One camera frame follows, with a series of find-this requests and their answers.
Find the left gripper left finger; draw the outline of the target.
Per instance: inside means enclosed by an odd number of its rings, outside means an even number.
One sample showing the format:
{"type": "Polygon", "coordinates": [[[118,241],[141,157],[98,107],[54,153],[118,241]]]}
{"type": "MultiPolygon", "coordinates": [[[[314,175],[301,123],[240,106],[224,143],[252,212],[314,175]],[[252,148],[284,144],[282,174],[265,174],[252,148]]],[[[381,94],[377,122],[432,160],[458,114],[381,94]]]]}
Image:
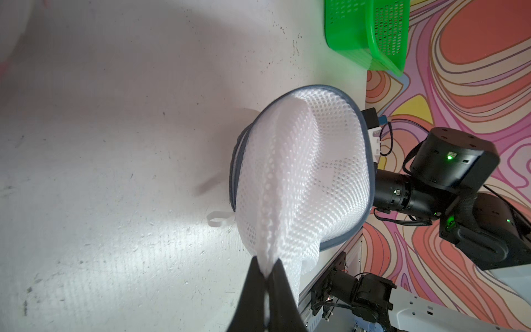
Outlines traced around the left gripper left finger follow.
{"type": "Polygon", "coordinates": [[[265,331],[265,280],[257,258],[253,257],[228,332],[265,331]]]}

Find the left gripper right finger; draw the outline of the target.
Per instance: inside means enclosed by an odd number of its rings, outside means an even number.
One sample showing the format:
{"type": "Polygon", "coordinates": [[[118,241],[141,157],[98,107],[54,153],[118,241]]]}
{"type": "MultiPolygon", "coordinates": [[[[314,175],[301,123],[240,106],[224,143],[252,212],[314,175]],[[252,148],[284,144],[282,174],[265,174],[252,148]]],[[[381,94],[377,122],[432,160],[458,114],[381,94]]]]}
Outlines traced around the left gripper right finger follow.
{"type": "Polygon", "coordinates": [[[295,303],[282,260],[275,262],[268,276],[267,287],[270,311],[268,330],[305,332],[306,327],[295,303]]]}

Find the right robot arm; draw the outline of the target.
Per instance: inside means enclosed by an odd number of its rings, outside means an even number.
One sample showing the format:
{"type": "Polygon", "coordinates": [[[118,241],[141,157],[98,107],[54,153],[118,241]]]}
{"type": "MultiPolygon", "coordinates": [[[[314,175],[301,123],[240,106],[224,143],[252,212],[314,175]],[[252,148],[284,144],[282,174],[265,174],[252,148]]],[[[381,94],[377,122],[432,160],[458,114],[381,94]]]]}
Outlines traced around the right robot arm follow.
{"type": "MultiPolygon", "coordinates": [[[[407,215],[405,226],[439,222],[439,237],[482,271],[530,300],[530,222],[486,181],[500,161],[495,146],[435,127],[405,157],[401,173],[376,172],[376,212],[407,215]]],[[[310,330],[336,308],[358,331],[500,331],[499,325],[423,300],[372,273],[349,275],[341,253],[315,281],[302,314],[310,330]]]]}

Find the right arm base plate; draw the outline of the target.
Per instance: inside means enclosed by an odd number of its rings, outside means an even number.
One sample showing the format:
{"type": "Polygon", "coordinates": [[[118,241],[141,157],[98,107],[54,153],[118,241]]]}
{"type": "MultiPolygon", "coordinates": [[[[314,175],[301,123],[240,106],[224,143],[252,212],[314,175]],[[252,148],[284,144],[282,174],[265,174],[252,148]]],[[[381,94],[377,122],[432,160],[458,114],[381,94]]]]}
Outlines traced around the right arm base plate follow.
{"type": "Polygon", "coordinates": [[[346,253],[340,252],[337,257],[324,269],[310,290],[310,310],[313,316],[318,316],[323,307],[330,307],[329,298],[332,296],[333,276],[336,272],[343,272],[346,267],[346,253]]]}

